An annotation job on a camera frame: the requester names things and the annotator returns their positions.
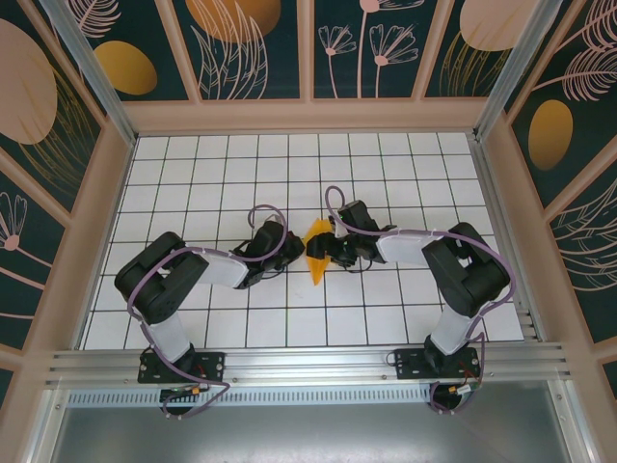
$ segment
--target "yellow object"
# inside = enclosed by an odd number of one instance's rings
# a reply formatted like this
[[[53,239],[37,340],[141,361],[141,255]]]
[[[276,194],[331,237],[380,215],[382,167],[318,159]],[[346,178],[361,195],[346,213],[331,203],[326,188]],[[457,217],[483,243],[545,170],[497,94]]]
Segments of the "yellow object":
[[[331,231],[332,225],[330,225],[330,221],[328,219],[315,220],[315,222],[310,227],[310,230],[308,230],[307,236],[305,236],[305,246],[314,236],[320,233],[326,233]],[[326,267],[329,263],[330,258],[328,257],[326,257],[325,259],[315,259],[307,256],[308,270],[310,270],[312,282],[315,284],[315,286],[319,285],[319,282],[321,282],[321,278],[324,276],[324,272],[326,271]]]
[[[252,38],[246,32],[247,24],[243,24],[242,15],[247,22],[252,19],[264,37],[277,27],[281,17],[281,0],[186,0],[186,7],[208,35],[233,43]]]
[[[139,48],[125,41],[107,41],[94,50],[116,90],[144,95],[156,87],[156,69]]]
[[[529,157],[538,169],[548,171],[561,161],[573,129],[572,113],[564,103],[550,99],[540,105],[529,128]]]

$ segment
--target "mounting plate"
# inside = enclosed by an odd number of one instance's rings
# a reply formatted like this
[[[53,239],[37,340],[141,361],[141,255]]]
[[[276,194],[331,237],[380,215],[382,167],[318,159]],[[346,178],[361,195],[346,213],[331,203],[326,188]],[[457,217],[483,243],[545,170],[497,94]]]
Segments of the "mounting plate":
[[[193,368],[189,374],[211,381],[222,381],[224,370],[225,353],[198,352],[195,354]],[[140,384],[187,384],[191,381],[170,371],[155,353],[146,353],[141,356],[137,382]]]
[[[396,349],[393,352],[396,377],[398,379],[437,379],[437,373],[424,359],[424,348]],[[465,347],[456,353],[456,360],[443,369],[439,378],[465,378],[465,368],[476,376],[480,374],[478,353],[473,347]]]

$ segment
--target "yellow circle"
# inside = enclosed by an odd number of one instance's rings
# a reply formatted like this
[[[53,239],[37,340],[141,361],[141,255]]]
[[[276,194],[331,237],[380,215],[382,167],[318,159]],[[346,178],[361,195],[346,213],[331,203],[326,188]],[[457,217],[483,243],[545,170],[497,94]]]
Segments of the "yellow circle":
[[[250,41],[236,3],[247,23],[250,17],[255,21],[262,36],[272,32],[281,17],[281,0],[186,0],[186,7],[209,36],[233,43]]]
[[[564,103],[550,99],[540,105],[529,128],[529,156],[538,169],[548,171],[561,161],[573,128],[572,113]]]
[[[129,95],[144,95],[156,87],[156,69],[139,48],[125,41],[107,41],[94,50],[112,86]]]

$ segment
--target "fern illustration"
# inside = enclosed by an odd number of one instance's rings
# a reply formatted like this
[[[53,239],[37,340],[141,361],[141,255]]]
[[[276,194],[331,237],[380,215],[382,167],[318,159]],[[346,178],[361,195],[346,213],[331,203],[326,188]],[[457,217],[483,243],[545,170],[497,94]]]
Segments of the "fern illustration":
[[[617,48],[588,48],[578,53],[559,80],[563,81],[568,99],[599,101],[598,96],[607,93],[617,81]]]
[[[553,233],[575,289],[617,286],[617,180],[593,201],[559,214]]]
[[[121,16],[118,0],[67,0],[79,30],[86,37],[102,39]]]
[[[587,49],[573,58],[563,76],[543,82],[532,91],[561,82],[568,99],[599,101],[599,96],[617,82],[616,31],[617,0],[594,0],[585,17],[585,25],[563,41],[556,51],[578,36],[582,36]]]
[[[237,3],[238,26],[221,0],[212,0],[210,5],[195,2],[205,29],[223,39],[191,26],[201,51],[198,83],[202,95],[205,99],[261,98],[268,82],[268,57],[259,26],[251,17],[247,19]]]
[[[585,18],[582,39],[597,51],[612,48],[617,43],[616,24],[617,0],[595,0]]]

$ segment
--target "white grid floor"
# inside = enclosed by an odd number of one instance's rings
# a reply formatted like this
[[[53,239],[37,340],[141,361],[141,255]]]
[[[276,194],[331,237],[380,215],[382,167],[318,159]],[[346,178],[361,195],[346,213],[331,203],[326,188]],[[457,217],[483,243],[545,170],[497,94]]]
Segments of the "white grid floor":
[[[380,227],[447,230],[468,221],[496,247],[463,133],[140,138],[82,347],[146,347],[113,281],[162,232],[229,250],[251,236],[247,211],[266,203],[304,236],[328,216],[331,184],[347,202],[362,199]],[[302,257],[248,290],[197,285],[179,313],[196,347],[251,348],[424,342],[441,310],[426,268],[375,264],[351,274],[331,264],[314,286]],[[489,341],[523,339],[512,303],[478,329]]]

